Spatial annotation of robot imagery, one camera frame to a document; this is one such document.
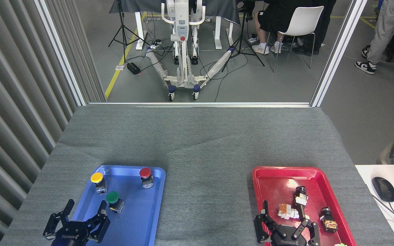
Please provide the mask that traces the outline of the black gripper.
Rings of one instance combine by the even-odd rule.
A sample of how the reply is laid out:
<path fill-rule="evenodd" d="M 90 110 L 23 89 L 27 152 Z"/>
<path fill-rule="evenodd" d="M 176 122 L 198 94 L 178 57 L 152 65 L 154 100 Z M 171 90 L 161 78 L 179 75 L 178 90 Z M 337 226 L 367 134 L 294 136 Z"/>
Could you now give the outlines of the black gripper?
<path fill-rule="evenodd" d="M 110 225 L 106 216 L 106 201 L 102 201 L 97 211 L 87 223 L 70 221 L 68 215 L 72 211 L 75 201 L 69 199 L 66 207 L 59 213 L 52 213 L 47 222 L 43 236 L 47 240 L 53 240 L 52 246 L 85 246 L 89 240 L 101 243 Z M 56 227 L 62 223 L 62 228 L 56 233 Z"/>
<path fill-rule="evenodd" d="M 301 221 L 301 224 L 297 228 L 287 225 L 278 225 L 269 216 L 268 201 L 264 200 L 261 213 L 254 219 L 257 242 L 271 242 L 272 246 L 320 246 L 318 224 L 306 218 L 304 212 L 305 205 L 296 204 L 295 206 L 299 212 Z M 271 231 L 271 236 L 264 231 L 263 223 Z M 310 240 L 308 243 L 301 234 L 305 227 L 308 227 L 310 233 Z"/>

